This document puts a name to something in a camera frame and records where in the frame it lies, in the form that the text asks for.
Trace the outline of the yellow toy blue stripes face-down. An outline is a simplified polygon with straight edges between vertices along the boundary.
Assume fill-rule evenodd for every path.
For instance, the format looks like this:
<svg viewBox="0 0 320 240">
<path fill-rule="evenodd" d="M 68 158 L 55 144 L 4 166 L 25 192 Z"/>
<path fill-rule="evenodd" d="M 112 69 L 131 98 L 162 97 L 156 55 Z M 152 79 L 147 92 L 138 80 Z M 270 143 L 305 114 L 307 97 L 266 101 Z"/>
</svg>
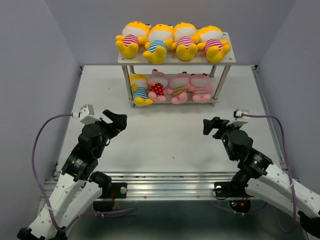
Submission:
<svg viewBox="0 0 320 240">
<path fill-rule="evenodd" d="M 153 104 L 153 100 L 148 96 L 149 85 L 146 76 L 132 72 L 129 74 L 129 82 L 135 105 L 143 107 Z"/>
</svg>

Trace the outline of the pink toy red polka shirt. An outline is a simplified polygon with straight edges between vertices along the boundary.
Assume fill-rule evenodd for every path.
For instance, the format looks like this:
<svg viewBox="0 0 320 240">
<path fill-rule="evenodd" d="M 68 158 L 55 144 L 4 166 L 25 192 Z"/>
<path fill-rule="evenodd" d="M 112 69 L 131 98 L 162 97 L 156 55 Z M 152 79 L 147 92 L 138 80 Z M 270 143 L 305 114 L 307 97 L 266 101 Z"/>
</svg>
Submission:
<svg viewBox="0 0 320 240">
<path fill-rule="evenodd" d="M 153 69 L 147 83 L 150 86 L 148 97 L 154 102 L 165 102 L 167 99 L 166 88 L 169 85 L 167 75 L 157 69 Z"/>
</svg>

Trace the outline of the pink toy yellow striped shirt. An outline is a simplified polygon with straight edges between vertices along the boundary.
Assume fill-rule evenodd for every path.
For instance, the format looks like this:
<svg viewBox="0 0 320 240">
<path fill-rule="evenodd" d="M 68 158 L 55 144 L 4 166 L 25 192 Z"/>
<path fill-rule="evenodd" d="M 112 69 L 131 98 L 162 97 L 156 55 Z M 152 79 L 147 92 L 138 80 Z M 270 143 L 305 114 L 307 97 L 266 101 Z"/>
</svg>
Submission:
<svg viewBox="0 0 320 240">
<path fill-rule="evenodd" d="M 172 96 L 171 103 L 175 105 L 185 103 L 188 100 L 190 86 L 190 77 L 186 71 L 175 75 L 166 88 L 166 93 Z"/>
</svg>

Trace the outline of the yellow toy pink stripes face-down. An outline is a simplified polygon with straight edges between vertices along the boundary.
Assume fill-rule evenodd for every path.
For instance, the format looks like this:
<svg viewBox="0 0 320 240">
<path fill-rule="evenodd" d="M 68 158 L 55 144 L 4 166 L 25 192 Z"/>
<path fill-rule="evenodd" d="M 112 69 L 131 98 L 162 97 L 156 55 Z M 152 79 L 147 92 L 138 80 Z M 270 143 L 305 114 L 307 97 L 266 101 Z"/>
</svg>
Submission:
<svg viewBox="0 0 320 240">
<path fill-rule="evenodd" d="M 121 35 L 115 37 L 115 46 L 125 58 L 135 57 L 141 45 L 147 42 L 152 26 L 141 21 L 131 21 L 122 30 Z"/>
</svg>

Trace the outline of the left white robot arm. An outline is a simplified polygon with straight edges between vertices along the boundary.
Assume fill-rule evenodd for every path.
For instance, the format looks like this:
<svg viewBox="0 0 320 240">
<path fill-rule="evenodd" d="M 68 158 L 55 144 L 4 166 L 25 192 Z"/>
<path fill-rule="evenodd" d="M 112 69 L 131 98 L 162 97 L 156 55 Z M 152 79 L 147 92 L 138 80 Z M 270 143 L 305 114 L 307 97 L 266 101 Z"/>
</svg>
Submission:
<svg viewBox="0 0 320 240">
<path fill-rule="evenodd" d="M 95 171 L 110 140 L 127 127 L 127 115 L 106 109 L 102 112 L 110 123 L 95 116 L 92 105 L 83 106 L 79 112 L 66 114 L 83 124 L 77 144 L 67 157 L 51 195 L 43 185 L 37 185 L 45 205 L 37 218 L 17 234 L 20 240 L 65 240 L 67 231 L 88 206 L 98 197 L 111 193 L 111 177 Z"/>
</svg>

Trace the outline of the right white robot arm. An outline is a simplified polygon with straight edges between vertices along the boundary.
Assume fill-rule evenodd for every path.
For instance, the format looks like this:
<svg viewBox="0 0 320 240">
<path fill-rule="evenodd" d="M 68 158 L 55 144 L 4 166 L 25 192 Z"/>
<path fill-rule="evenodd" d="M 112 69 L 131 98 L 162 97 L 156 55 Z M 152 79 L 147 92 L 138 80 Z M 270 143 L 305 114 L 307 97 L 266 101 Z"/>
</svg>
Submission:
<svg viewBox="0 0 320 240">
<path fill-rule="evenodd" d="M 237 162 L 238 172 L 231 181 L 216 182 L 213 192 L 218 198 L 259 198 L 282 210 L 297 221 L 310 235 L 320 236 L 320 196 L 289 176 L 271 158 L 253 148 L 253 139 L 241 129 L 248 123 L 245 116 L 234 120 L 203 120 L 203 134 L 216 129 L 213 138 L 221 140 L 231 161 Z"/>
</svg>

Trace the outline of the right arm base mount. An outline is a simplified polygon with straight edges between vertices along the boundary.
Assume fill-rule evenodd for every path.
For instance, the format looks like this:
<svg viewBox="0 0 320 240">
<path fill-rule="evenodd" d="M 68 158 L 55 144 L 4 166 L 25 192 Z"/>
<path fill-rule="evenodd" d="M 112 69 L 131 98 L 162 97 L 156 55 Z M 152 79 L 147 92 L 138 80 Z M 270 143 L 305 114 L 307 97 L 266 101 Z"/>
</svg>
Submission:
<svg viewBox="0 0 320 240">
<path fill-rule="evenodd" d="M 210 192 L 219 200 L 243 198 L 246 195 L 245 188 L 248 186 L 248 184 L 240 184 L 233 181 L 220 181 L 214 183 Z"/>
</svg>

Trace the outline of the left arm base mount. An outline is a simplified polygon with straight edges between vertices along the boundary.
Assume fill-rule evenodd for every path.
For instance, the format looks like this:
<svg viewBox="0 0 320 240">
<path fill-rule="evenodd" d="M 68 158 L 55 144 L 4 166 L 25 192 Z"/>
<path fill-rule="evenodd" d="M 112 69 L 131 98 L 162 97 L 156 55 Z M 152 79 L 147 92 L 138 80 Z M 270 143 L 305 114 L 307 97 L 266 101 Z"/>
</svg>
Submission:
<svg viewBox="0 0 320 240">
<path fill-rule="evenodd" d="M 98 199 L 126 199 L 128 191 L 128 184 L 126 182 L 112 182 L 108 186 L 102 188 L 102 194 Z"/>
</svg>

